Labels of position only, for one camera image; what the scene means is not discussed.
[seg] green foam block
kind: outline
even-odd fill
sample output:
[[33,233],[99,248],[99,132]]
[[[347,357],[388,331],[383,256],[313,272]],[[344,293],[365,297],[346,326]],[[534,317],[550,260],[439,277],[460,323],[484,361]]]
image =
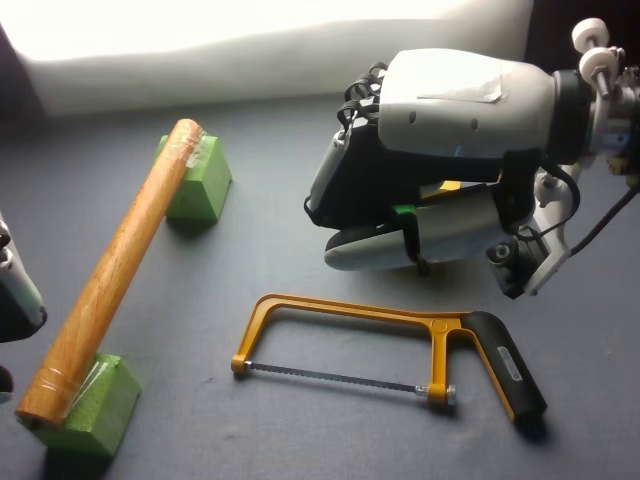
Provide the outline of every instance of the green foam block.
[[[160,140],[156,158],[167,142]],[[203,220],[215,223],[222,215],[231,171],[217,137],[203,137],[197,149],[197,164],[187,169],[176,195],[166,212],[167,218]]]
[[139,395],[122,358],[98,353],[62,429],[24,425],[51,449],[113,457]]

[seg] saw blade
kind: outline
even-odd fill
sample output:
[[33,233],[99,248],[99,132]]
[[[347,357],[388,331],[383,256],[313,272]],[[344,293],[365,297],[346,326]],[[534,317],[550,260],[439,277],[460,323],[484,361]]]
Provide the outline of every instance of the saw blade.
[[386,388],[388,390],[397,390],[400,392],[415,393],[424,396],[427,387],[419,385],[406,385],[404,383],[383,382],[382,380],[371,380],[368,378],[349,377],[347,375],[337,375],[335,373],[314,372],[313,370],[302,370],[298,368],[278,367],[276,365],[266,365],[264,363],[244,362],[247,368],[252,370],[261,370],[263,372],[281,373],[284,375],[298,375],[301,377],[316,378],[319,380],[330,380],[333,382],[353,383],[356,385],[364,385],[365,387]]

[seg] handle label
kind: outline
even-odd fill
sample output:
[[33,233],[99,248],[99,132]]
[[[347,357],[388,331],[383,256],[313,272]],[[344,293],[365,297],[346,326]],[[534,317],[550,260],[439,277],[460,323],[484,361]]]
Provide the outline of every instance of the handle label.
[[521,382],[522,375],[520,375],[520,371],[518,367],[516,367],[516,362],[513,361],[511,354],[509,353],[509,349],[507,347],[498,347],[498,353],[502,357],[502,361],[504,362],[505,367],[509,370],[511,374],[511,378],[514,382]]

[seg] wooden rod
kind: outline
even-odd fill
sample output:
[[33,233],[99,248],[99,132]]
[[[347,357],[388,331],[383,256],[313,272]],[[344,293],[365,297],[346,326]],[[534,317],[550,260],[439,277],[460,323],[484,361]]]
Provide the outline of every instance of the wooden rod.
[[18,405],[18,417],[41,425],[63,426],[67,410],[202,135],[202,128],[193,120],[180,120],[174,127]]

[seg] gray table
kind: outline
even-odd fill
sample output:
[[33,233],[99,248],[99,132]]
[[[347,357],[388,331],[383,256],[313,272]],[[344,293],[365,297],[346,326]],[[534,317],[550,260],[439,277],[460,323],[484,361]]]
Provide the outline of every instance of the gray table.
[[[503,297],[482,258],[429,278],[413,269],[333,271],[322,260],[332,232],[311,224],[302,199],[338,126],[339,103],[321,97],[67,120],[38,139],[0,146],[0,206],[50,312],[37,335],[0,346],[17,397],[160,136],[190,116],[222,139],[234,183],[213,229],[161,225],[104,341],[102,350],[124,355],[144,385],[105,478],[637,478],[640,201],[536,298]],[[604,165],[581,187],[573,242],[623,193]],[[237,382],[231,356],[268,292],[493,312],[549,404],[546,428],[514,429],[471,349],[449,362],[460,401],[454,418],[401,393],[258,374]],[[429,344],[415,331],[279,317],[256,359],[407,383],[428,378]],[[62,478],[59,462],[16,423],[18,398],[0,408],[0,478]]]

